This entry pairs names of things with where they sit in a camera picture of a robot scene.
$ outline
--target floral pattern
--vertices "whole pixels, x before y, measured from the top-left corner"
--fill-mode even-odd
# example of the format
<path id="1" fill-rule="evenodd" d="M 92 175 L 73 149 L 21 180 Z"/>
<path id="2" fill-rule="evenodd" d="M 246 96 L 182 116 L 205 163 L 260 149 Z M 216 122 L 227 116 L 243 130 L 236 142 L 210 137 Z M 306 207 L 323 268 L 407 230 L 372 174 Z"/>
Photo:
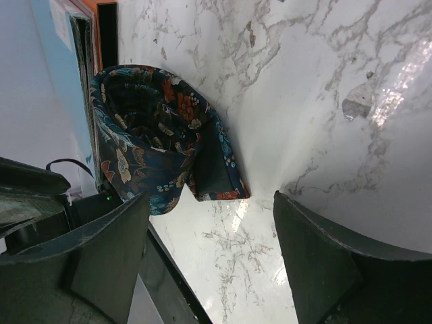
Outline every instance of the floral pattern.
<path id="1" fill-rule="evenodd" d="M 170 212 L 187 183 L 197 200 L 248 198 L 216 110 L 181 78 L 156 67 L 119 65 L 90 85 L 101 169 L 123 201 L 150 193 L 152 215 Z M 193 163 L 200 128 L 215 120 L 234 191 L 199 194 Z"/>

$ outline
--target marble countertop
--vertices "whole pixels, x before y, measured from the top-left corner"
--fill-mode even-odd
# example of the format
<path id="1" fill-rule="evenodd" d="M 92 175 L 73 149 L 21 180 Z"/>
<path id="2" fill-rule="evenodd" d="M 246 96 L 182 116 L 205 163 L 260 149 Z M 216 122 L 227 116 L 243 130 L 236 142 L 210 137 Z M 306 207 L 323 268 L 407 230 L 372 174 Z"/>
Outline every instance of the marble countertop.
<path id="1" fill-rule="evenodd" d="M 432 252 L 430 1 L 118 2 L 120 63 L 172 71 L 206 97 L 252 192 L 198 203 L 186 189 L 153 219 L 215 323 L 296 322 L 288 283 L 272 281 L 283 267 L 276 190 L 366 236 Z"/>

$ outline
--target fabric fold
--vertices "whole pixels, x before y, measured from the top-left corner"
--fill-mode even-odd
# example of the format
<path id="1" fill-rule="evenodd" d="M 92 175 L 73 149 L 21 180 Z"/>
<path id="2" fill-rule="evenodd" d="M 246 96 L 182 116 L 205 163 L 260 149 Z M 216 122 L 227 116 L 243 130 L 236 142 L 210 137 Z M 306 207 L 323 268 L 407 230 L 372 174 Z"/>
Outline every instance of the fabric fold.
<path id="1" fill-rule="evenodd" d="M 101 168 L 123 201 L 148 192 L 160 215 L 184 184 L 199 201 L 249 197 L 216 110 L 174 74 L 110 67 L 94 77 L 90 102 Z"/>

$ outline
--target white wall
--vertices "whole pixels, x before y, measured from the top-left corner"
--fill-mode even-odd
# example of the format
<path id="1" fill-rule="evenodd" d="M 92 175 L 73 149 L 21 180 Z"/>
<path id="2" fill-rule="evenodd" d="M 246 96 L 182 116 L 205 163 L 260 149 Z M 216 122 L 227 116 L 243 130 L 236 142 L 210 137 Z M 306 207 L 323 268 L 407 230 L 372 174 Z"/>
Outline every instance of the white wall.
<path id="1" fill-rule="evenodd" d="M 0 1 L 0 156 L 45 168 L 60 158 L 77 159 L 78 146 L 58 101 L 27 0 Z M 72 188 L 78 167 L 52 166 Z"/>

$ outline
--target gray marble veining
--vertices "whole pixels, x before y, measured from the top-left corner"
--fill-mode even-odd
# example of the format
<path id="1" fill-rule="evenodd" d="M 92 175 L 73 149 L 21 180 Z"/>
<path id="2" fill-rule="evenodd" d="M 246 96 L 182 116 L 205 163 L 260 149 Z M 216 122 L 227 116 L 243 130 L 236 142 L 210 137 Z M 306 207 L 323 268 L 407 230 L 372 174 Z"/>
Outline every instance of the gray marble veining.
<path id="1" fill-rule="evenodd" d="M 432 252 L 431 19 L 428 0 L 119 1 L 122 62 L 170 70 L 204 95 L 252 192 L 198 203 L 185 190 L 153 219 L 215 323 L 296 323 L 276 190 Z"/>

